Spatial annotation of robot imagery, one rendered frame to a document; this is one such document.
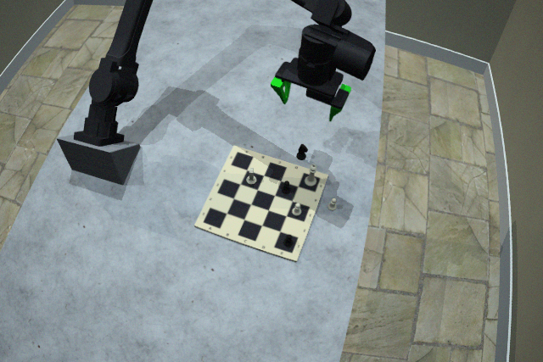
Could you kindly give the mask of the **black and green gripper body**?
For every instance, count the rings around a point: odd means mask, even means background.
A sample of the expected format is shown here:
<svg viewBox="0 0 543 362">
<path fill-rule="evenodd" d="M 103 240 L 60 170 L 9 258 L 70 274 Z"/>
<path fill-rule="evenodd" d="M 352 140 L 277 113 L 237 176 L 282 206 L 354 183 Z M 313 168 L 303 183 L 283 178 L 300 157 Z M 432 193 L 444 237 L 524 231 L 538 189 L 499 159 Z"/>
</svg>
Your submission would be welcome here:
<svg viewBox="0 0 543 362">
<path fill-rule="evenodd" d="M 307 97 L 331 105 L 337 109 L 344 107 L 349 92 L 339 88 L 339 85 L 343 81 L 343 74 L 335 71 L 332 79 L 328 80 L 331 59 L 324 64 L 312 64 L 299 55 L 298 70 L 297 65 L 298 58 L 293 58 L 290 63 L 283 62 L 275 77 L 282 79 L 282 82 L 287 81 L 307 88 Z"/>
</svg>

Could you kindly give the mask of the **white pawn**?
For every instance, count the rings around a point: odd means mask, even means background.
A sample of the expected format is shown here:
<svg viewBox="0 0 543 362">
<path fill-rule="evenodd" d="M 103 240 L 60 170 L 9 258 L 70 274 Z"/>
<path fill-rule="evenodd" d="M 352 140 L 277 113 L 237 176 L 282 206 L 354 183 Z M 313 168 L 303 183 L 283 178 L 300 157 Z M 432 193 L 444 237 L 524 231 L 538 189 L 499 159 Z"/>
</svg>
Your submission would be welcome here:
<svg viewBox="0 0 543 362">
<path fill-rule="evenodd" d="M 299 216 L 301 214 L 299 203 L 295 204 L 294 209 L 292 210 L 292 214 L 295 216 Z"/>
<path fill-rule="evenodd" d="M 336 202 L 337 202 L 336 198 L 333 198 L 331 203 L 327 206 L 328 209 L 331 211 L 334 211 L 337 208 Z"/>
</svg>

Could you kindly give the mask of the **chessboard with pieces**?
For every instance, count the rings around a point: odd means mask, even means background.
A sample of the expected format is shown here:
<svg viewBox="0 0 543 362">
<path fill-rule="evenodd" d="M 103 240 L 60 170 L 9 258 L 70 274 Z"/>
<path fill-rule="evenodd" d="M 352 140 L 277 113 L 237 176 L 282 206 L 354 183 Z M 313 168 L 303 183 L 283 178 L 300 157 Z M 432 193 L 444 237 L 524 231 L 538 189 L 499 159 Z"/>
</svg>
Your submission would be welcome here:
<svg viewBox="0 0 543 362">
<path fill-rule="evenodd" d="M 250 168 L 254 185 L 246 181 Z M 309 174 L 297 164 L 233 146 L 194 227 L 297 262 L 328 177 L 317 171 L 316 185 L 308 187 Z M 282 192 L 285 181 L 288 194 Z M 292 214 L 297 203 L 299 216 Z M 283 244 L 288 234 L 290 247 Z"/>
</svg>

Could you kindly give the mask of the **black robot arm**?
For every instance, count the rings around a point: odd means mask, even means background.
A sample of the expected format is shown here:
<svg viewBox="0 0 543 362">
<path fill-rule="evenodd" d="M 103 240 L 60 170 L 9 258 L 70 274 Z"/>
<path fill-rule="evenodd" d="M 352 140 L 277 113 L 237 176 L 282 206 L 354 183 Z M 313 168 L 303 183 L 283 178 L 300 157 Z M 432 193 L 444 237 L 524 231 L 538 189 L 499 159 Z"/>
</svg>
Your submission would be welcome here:
<svg viewBox="0 0 543 362">
<path fill-rule="evenodd" d="M 336 69 L 363 81 L 371 68 L 376 48 L 342 28 L 351 19 L 350 5 L 345 0 L 292 1 L 310 10 L 311 19 L 318 24 L 302 30 L 299 55 L 312 64 L 324 64 L 331 59 L 329 81 Z M 137 47 L 152 2 L 126 0 L 109 51 L 101 58 L 90 79 L 92 104 L 84 130 L 75 132 L 74 140 L 99 147 L 124 142 L 124 135 L 117 133 L 115 106 L 131 101 L 137 94 Z"/>
</svg>

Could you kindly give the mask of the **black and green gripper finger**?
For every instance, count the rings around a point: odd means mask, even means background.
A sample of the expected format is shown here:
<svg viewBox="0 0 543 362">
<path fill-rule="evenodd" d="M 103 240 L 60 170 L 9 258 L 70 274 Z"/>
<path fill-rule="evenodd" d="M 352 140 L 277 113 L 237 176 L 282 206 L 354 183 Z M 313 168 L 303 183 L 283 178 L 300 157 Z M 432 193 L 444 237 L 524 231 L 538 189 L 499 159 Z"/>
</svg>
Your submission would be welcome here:
<svg viewBox="0 0 543 362">
<path fill-rule="evenodd" d="M 346 86 L 344 84 L 342 84 L 342 86 L 340 87 L 341 89 L 343 90 L 346 90 L 347 92 L 349 92 L 350 94 L 350 91 L 351 91 L 351 87 L 350 86 Z M 330 109 L 330 115 L 329 115 L 329 121 L 332 121 L 333 117 L 338 114 L 339 112 L 341 112 L 342 109 L 337 109 L 335 107 L 332 107 L 331 106 L 331 109 Z"/>
<path fill-rule="evenodd" d="M 283 104 L 286 104 L 286 102 L 288 101 L 288 95 L 289 95 L 290 87 L 291 87 L 291 83 L 290 82 L 286 83 L 286 82 L 287 81 L 282 82 L 282 79 L 279 79 L 277 77 L 274 77 L 272 82 L 271 82 L 272 89 L 281 98 Z M 284 85 L 285 85 L 285 93 L 284 93 L 284 90 L 283 90 Z"/>
</svg>

